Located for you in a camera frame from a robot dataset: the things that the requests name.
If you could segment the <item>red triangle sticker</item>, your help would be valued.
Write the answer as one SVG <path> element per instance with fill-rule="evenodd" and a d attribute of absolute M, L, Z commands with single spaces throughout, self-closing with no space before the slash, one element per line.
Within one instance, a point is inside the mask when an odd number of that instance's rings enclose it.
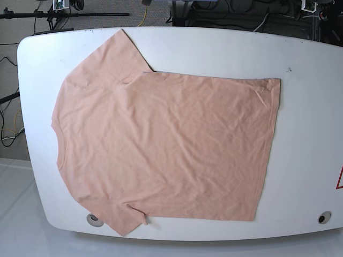
<path fill-rule="evenodd" d="M 338 182 L 337 182 L 337 186 L 336 186 L 337 190 L 343 188 L 343 185 L 342 185 L 342 174 L 343 174 L 343 168 L 341 169 L 340 176 L 339 176 L 339 179 L 338 179 Z"/>

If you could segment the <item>right table grommet hole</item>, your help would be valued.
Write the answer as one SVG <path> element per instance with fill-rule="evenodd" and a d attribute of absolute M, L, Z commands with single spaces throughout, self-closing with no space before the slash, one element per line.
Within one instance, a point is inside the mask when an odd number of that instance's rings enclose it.
<path fill-rule="evenodd" d="M 318 217 L 318 223 L 325 224 L 331 219 L 331 217 L 332 213 L 330 211 L 325 211 Z"/>

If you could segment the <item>peach pink T-shirt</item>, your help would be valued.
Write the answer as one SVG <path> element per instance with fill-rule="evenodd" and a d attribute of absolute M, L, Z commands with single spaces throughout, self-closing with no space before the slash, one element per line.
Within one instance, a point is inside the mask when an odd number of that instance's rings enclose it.
<path fill-rule="evenodd" d="M 64 79 L 51 126 L 71 196 L 121 236 L 147 217 L 248 221 L 280 79 L 155 72 L 118 31 Z"/>

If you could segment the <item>left table grommet hole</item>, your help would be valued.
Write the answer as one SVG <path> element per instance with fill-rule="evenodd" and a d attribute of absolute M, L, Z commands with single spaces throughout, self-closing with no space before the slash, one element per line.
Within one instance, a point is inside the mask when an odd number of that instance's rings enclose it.
<path fill-rule="evenodd" d="M 102 227 L 104 225 L 104 222 L 98 219 L 94 214 L 88 214 L 86 220 L 91 226 L 96 228 Z"/>

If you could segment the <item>table grommet hole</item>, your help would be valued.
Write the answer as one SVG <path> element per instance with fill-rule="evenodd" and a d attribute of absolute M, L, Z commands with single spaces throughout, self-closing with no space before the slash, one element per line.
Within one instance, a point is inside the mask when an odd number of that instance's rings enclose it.
<path fill-rule="evenodd" d="M 325 211 L 318 217 L 318 223 L 325 224 L 331 219 L 331 217 L 332 213 L 330 211 Z"/>
<path fill-rule="evenodd" d="M 102 227 L 104 225 L 104 222 L 98 219 L 94 214 L 88 214 L 86 220 L 91 226 L 96 228 Z"/>

